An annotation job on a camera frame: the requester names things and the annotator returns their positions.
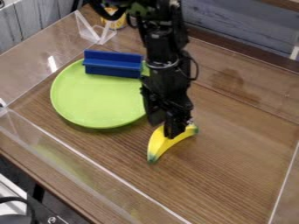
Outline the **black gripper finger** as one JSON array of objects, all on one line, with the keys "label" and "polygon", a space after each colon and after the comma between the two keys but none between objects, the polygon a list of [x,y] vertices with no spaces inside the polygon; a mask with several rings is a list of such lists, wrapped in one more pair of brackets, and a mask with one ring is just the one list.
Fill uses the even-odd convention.
[{"label": "black gripper finger", "polygon": [[164,107],[159,101],[144,101],[144,110],[147,114],[147,120],[152,126],[156,126],[164,121]]},{"label": "black gripper finger", "polygon": [[175,139],[192,123],[190,110],[167,110],[164,115],[163,134],[167,138]]}]

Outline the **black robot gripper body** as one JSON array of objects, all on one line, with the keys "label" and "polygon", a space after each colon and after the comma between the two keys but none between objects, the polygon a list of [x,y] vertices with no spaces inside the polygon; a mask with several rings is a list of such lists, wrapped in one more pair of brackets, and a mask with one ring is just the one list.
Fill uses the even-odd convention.
[{"label": "black robot gripper body", "polygon": [[141,96],[144,100],[159,101],[163,104],[163,111],[190,110],[194,105],[188,96],[191,83],[199,77],[199,65],[195,65],[192,75],[192,61],[178,59],[171,64],[153,63],[149,60],[144,63],[141,75]]}]

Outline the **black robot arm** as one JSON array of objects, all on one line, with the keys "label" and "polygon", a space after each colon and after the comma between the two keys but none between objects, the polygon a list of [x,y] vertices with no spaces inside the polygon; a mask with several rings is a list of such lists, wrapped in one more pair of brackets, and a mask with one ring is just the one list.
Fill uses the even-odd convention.
[{"label": "black robot arm", "polygon": [[149,74],[141,78],[141,96],[148,122],[163,125],[174,139],[192,119],[187,91],[199,77],[199,64],[186,51],[190,43],[183,21],[182,0],[88,0],[93,11],[108,21],[125,18],[139,30]]}]

